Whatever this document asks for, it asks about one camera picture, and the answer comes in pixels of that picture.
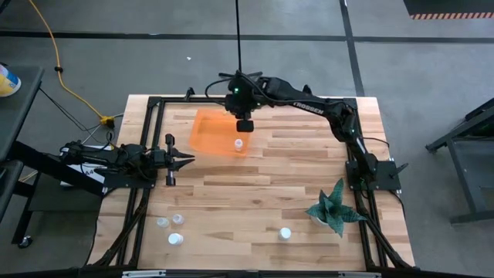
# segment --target gray floor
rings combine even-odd
[[[412,21],[401,1],[347,0],[356,36],[493,37],[494,20]],[[234,34],[229,0],[38,1],[54,30]],[[343,35],[337,0],[241,0],[246,34]],[[0,15],[0,29],[44,30],[26,0]],[[96,117],[65,93],[52,71],[48,39],[1,38],[0,60],[45,67],[42,87],[88,126]],[[233,41],[58,39],[66,83],[105,114],[118,114],[130,93],[201,92],[217,72],[236,68]],[[244,71],[263,70],[320,95],[355,96],[345,42],[242,43]],[[467,212],[445,150],[424,146],[462,115],[494,96],[494,45],[358,43],[366,96],[377,97],[391,153],[409,162],[402,172],[408,231],[417,266],[425,270],[494,276],[494,222],[451,227]],[[224,92],[225,88],[216,88]],[[21,140],[56,153],[85,138],[38,95]],[[104,132],[97,134],[103,140]],[[94,233],[95,212],[39,213],[29,227],[36,241],[19,250],[9,238],[23,200],[14,199],[0,225],[1,273],[81,266]]]

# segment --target translucent orange container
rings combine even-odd
[[[250,133],[238,132],[237,119],[220,110],[200,109],[195,115],[189,144],[196,151],[232,157],[245,157]],[[235,141],[242,140],[242,148]]]

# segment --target succulent plant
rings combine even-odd
[[[343,179],[335,185],[331,195],[326,196],[323,190],[319,193],[319,203],[306,210],[308,215],[317,217],[320,221],[343,237],[343,224],[345,222],[357,222],[366,220],[365,217],[356,213],[351,207],[343,205]]]

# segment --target small white cup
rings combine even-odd
[[[159,219],[157,219],[156,224],[160,227],[166,228],[170,225],[170,221],[168,221],[168,219],[166,219],[165,217],[160,217]]]
[[[244,146],[244,142],[242,142],[242,139],[235,140],[235,150],[236,151],[241,151],[243,146]]]
[[[184,237],[183,235],[172,233],[168,236],[168,242],[173,246],[179,246],[183,243]]]
[[[171,220],[173,220],[173,223],[178,225],[184,224],[184,216],[182,215],[173,215]]]
[[[288,228],[281,228],[278,233],[279,240],[288,240],[292,236],[292,231]]]

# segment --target wooden tabletop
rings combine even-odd
[[[148,97],[129,96],[118,144],[139,144]],[[377,99],[358,97],[357,103],[364,136],[386,140]],[[364,270],[357,223],[345,223],[340,238],[311,222],[304,212],[316,202],[320,189],[329,194],[345,178],[345,144],[334,138],[324,118],[293,107],[264,107],[252,113],[255,131],[247,157],[228,158],[198,153],[189,146],[197,109],[223,108],[203,103],[165,107],[160,146],[165,146],[164,135],[172,133],[176,148],[194,154],[196,161],[176,174],[176,187],[167,187],[166,171],[160,171],[147,210],[140,269]],[[389,158],[386,144],[371,140],[365,144],[380,160]],[[375,193],[383,233],[414,265],[400,203],[389,192]],[[103,255],[122,229],[128,194],[128,189],[117,189],[103,200],[90,263]],[[343,203],[355,208],[347,186]],[[157,218],[171,219],[175,213],[184,216],[183,225],[166,229],[157,225]],[[282,227],[292,230],[287,242],[278,240]],[[168,244],[173,232],[183,235],[181,246]],[[378,264],[373,236],[370,243]]]

